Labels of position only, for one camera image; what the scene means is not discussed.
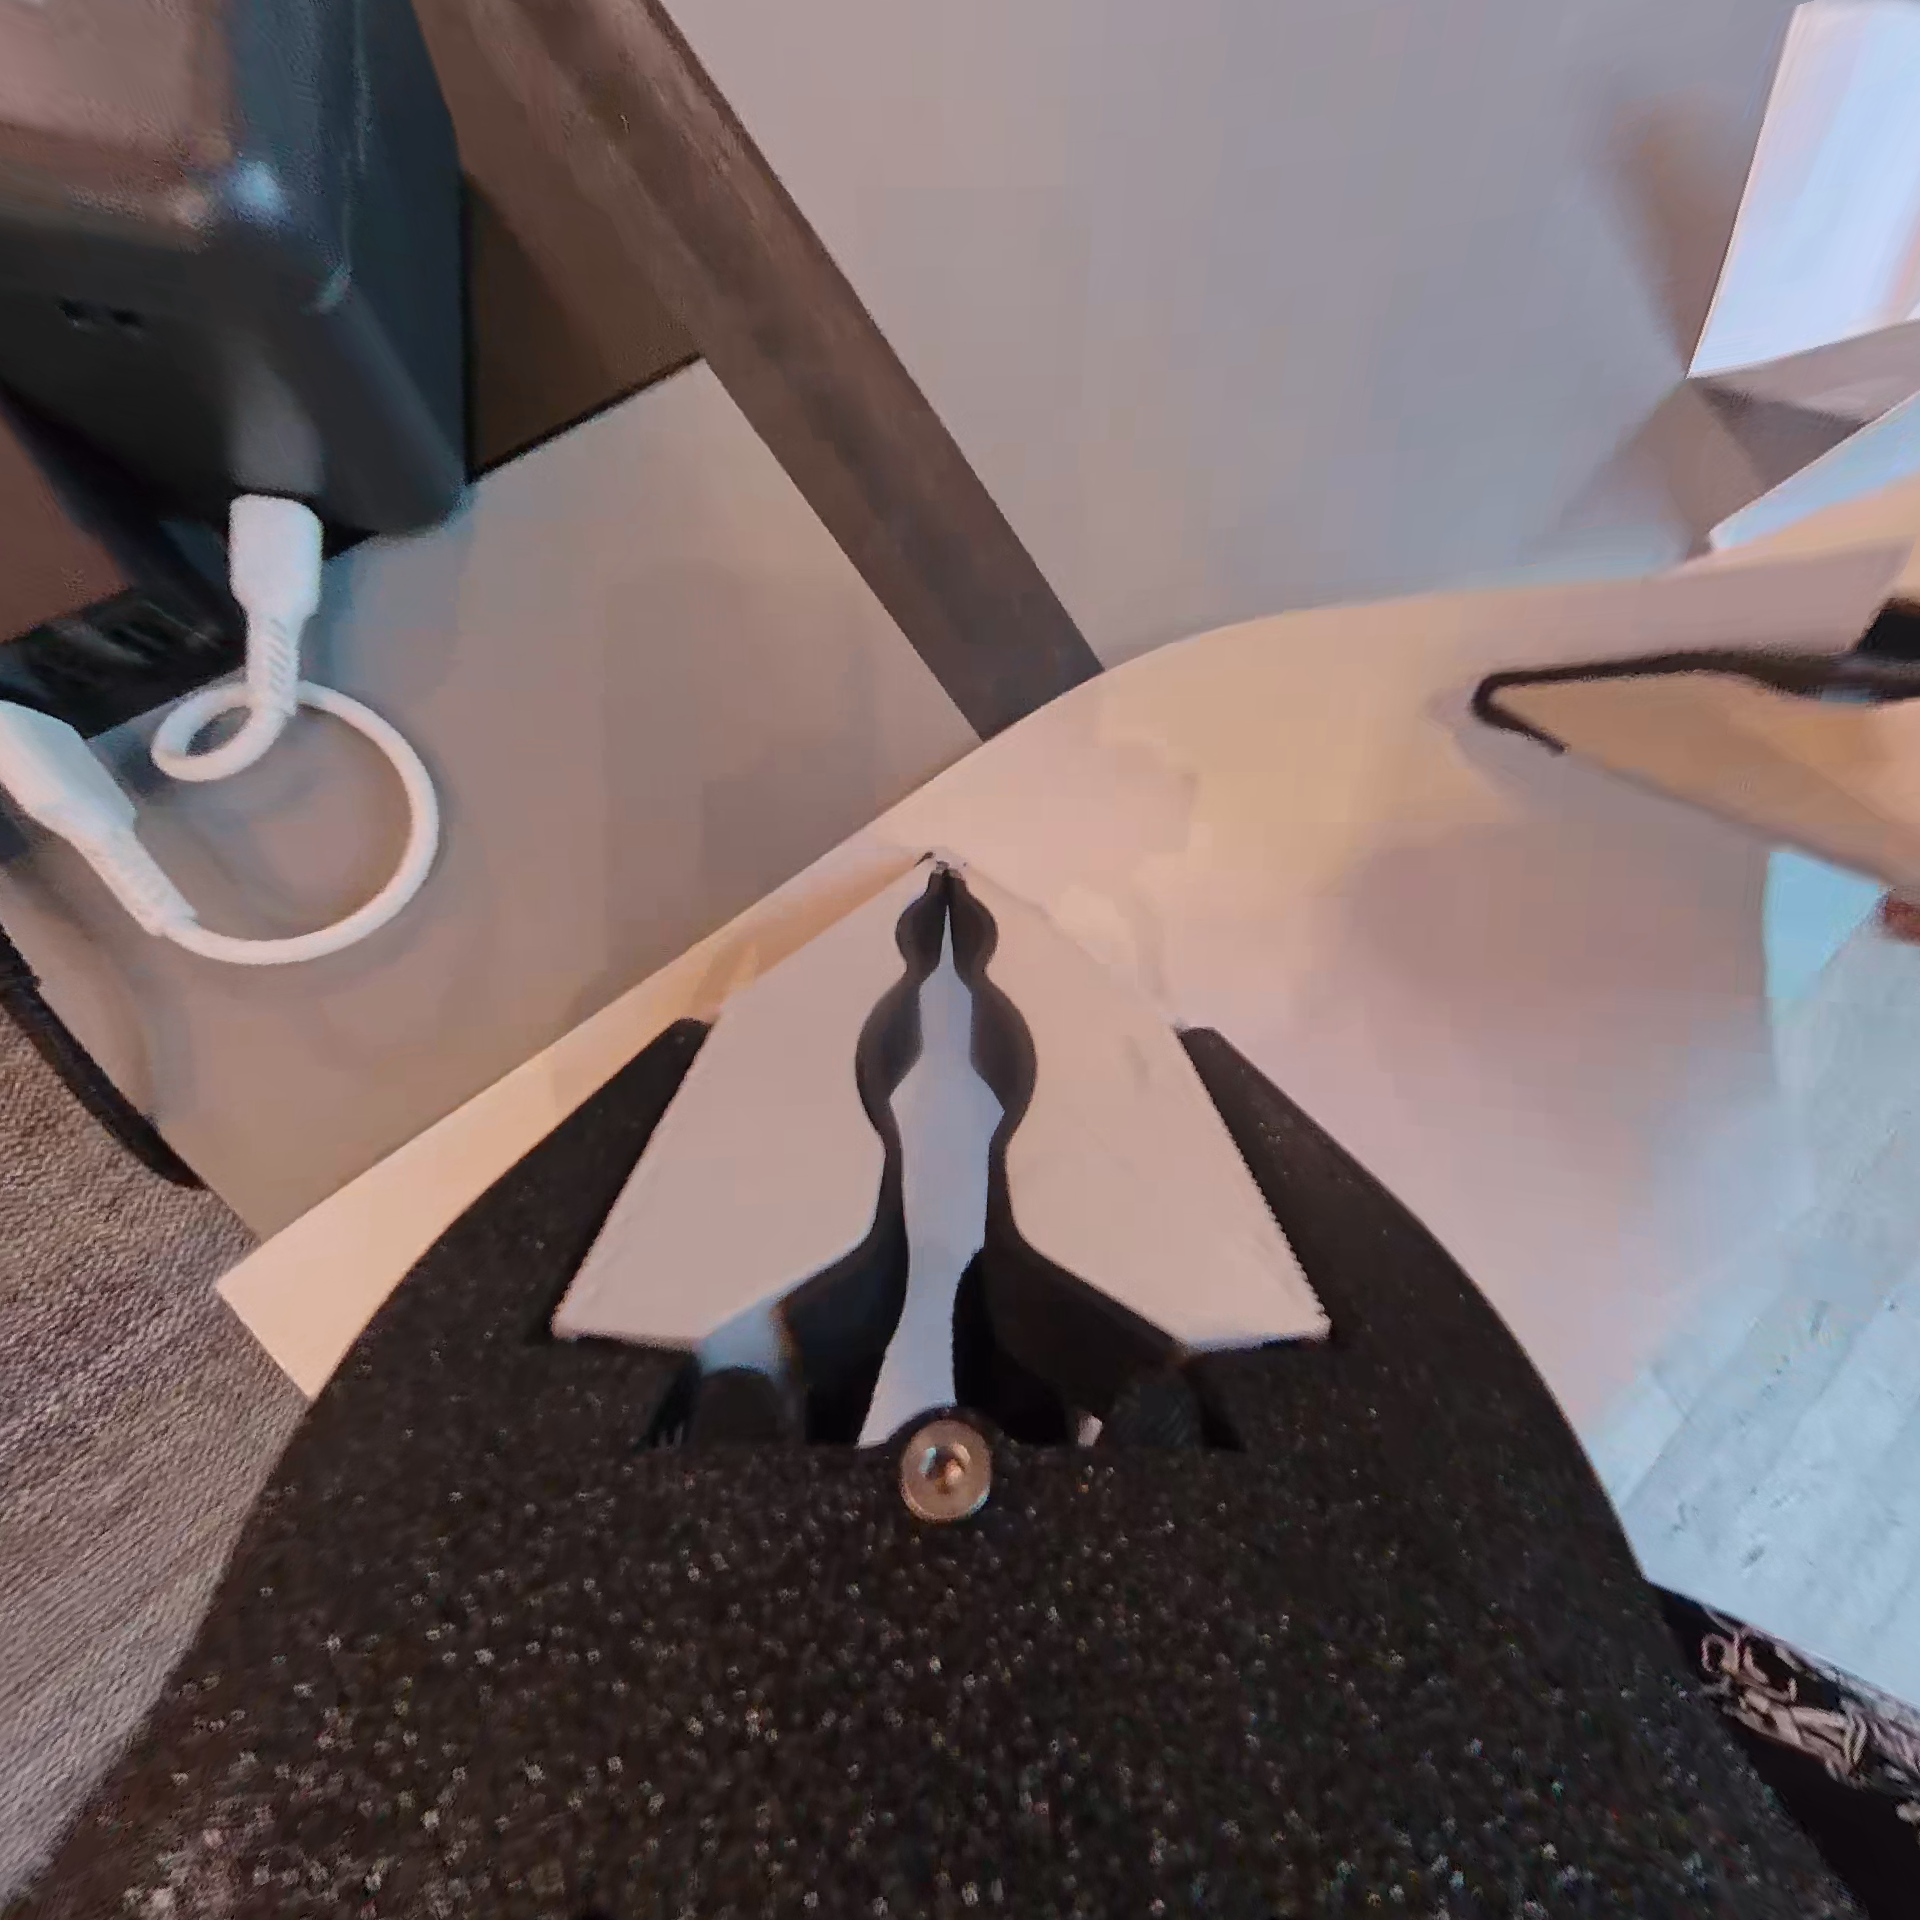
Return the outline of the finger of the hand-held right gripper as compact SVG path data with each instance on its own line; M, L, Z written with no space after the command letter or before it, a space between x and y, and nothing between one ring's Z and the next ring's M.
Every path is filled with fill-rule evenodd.
M1917 899L1917 668L1634 656L1483 679L1475 715Z

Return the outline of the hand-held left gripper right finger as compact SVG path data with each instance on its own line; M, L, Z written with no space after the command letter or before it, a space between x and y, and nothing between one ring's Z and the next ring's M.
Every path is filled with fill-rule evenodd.
M1333 1327L1185 1036L981 871L949 871L949 931L999 1102L954 1307L957 1399L1029 1447L1094 1423L1234 1449L1209 1364Z

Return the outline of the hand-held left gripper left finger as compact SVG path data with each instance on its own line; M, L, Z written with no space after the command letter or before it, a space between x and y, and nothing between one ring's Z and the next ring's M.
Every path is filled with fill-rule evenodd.
M926 857L723 1001L550 1316L759 1372L857 1443L905 1307L895 1094L921 1059L950 868Z

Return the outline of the white paper sheet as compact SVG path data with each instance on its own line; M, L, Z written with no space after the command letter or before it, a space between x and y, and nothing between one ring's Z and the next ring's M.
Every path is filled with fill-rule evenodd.
M1278 616L1124 666L979 750L405 1146L223 1283L315 1399L459 1211L676 1022L926 857L999 883L1209 1026L1519 1334L1633 1505L1686 1426L1707 1300L1758 1305L1812 1210L1769 1010L1769 840L1485 728L1492 674L1842 656L1915 535Z

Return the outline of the white desk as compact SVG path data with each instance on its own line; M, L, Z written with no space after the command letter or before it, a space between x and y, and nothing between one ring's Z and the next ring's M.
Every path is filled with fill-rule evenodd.
M1759 446L1685 388L1793 6L665 6L1103 666L1652 569ZM211 968L5 827L55 1009L259 1235L975 734L702 367L332 575L437 772L396 928Z

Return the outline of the dark electronic device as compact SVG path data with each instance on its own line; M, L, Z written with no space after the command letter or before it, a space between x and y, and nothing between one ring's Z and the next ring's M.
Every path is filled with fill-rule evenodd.
M238 638L204 596L133 585L2 644L2 702L83 738L121 729L233 672Z

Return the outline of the person's black clothing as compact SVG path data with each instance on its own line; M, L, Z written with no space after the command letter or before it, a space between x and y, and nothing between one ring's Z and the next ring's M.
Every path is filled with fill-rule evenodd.
M1874 1918L1917 1916L1917 1714L1751 1624L1654 1591L1692 1686Z

